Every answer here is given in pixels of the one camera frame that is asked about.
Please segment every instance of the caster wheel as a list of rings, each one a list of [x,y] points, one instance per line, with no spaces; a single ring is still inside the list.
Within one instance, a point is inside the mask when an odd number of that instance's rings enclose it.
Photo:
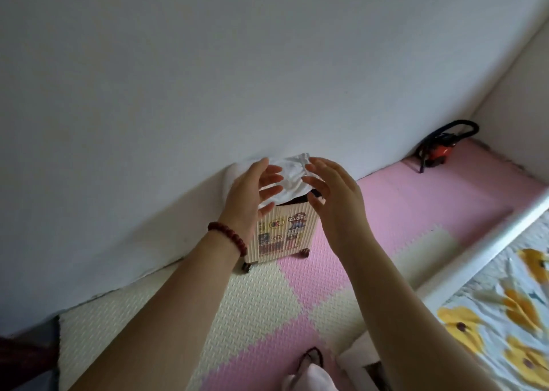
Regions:
[[[248,272],[250,272],[250,268],[251,268],[251,264],[250,263],[243,263],[242,264],[242,272],[244,274],[247,274]]]

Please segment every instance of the white fabric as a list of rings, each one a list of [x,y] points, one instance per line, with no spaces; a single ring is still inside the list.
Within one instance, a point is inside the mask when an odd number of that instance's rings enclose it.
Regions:
[[[250,168],[255,161],[257,160],[235,162],[233,165],[229,166],[223,179],[223,202],[227,200],[230,187],[232,186],[234,180]],[[280,172],[280,175],[284,177],[284,180],[277,184],[282,186],[284,190],[276,196],[265,200],[259,205],[260,208],[271,203],[271,201],[274,201],[275,205],[283,204],[311,191],[311,186],[305,184],[301,180],[303,176],[314,175],[305,169],[305,164],[309,163],[308,153],[299,154],[289,158],[269,158],[269,163],[282,167],[282,172]]]
[[[299,374],[297,381],[295,375],[286,377],[282,384],[282,391],[338,391],[330,375],[318,365],[311,364]]]

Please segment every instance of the floor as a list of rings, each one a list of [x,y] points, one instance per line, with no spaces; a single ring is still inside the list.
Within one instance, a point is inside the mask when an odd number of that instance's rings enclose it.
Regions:
[[[405,160],[359,180],[381,246],[420,285],[544,186],[473,142],[448,164],[417,173]],[[61,316],[60,389],[78,378],[167,279],[161,270]],[[233,275],[191,390],[279,389],[309,347],[320,347],[340,390],[352,390],[333,355],[365,330],[349,280],[319,227],[311,255]]]

